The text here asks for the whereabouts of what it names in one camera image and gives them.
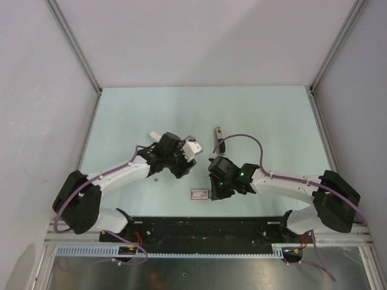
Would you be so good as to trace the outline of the stapler metal magazine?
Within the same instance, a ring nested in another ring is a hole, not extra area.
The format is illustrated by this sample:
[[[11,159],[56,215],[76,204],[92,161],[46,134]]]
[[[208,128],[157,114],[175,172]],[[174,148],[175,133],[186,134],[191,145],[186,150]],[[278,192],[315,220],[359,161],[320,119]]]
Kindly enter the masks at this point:
[[[215,132],[215,152],[218,155],[224,156],[226,154],[226,145],[223,138],[222,128],[216,127],[214,132]]]

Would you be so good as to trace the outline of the white stapler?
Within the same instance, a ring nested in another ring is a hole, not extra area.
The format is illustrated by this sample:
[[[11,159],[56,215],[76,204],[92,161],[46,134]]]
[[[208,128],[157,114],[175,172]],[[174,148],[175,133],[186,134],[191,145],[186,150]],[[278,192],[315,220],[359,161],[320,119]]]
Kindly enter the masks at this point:
[[[158,143],[160,140],[161,140],[161,135],[152,131],[150,134],[149,134],[149,137],[150,139],[153,141],[153,142],[156,142]]]

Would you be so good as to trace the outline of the red white staple box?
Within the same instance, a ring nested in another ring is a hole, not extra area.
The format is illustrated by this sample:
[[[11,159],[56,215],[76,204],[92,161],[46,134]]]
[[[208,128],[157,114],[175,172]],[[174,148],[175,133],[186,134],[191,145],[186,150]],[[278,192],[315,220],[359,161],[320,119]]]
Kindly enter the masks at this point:
[[[206,201],[210,199],[211,191],[208,189],[193,189],[190,192],[192,201]]]

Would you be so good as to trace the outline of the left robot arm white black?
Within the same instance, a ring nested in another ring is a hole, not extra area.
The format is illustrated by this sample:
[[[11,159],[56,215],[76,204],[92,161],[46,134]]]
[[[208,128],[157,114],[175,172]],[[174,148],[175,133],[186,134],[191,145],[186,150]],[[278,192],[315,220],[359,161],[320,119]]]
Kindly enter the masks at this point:
[[[71,172],[52,205],[56,214],[54,231],[61,233],[58,223],[64,221],[67,230],[75,234],[95,228],[113,233],[122,242],[129,240],[134,234],[132,218],[120,208],[103,208],[103,198],[164,169],[180,179],[190,172],[196,164],[195,157],[203,151],[192,136],[181,139],[170,132],[163,135],[151,132],[150,138],[151,145],[137,145],[130,159],[110,169],[90,174]]]

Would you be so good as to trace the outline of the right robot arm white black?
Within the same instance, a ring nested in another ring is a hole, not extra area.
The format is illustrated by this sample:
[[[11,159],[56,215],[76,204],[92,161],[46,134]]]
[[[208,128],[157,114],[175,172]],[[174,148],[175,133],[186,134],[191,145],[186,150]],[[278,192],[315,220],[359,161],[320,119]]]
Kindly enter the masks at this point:
[[[282,179],[274,173],[266,175],[257,164],[238,167],[224,156],[210,159],[208,171],[213,201],[230,198],[235,193],[268,193],[306,203],[307,207],[289,210],[282,217],[279,236],[285,242],[294,242],[308,231],[326,228],[350,233],[355,224],[360,195],[334,171]]]

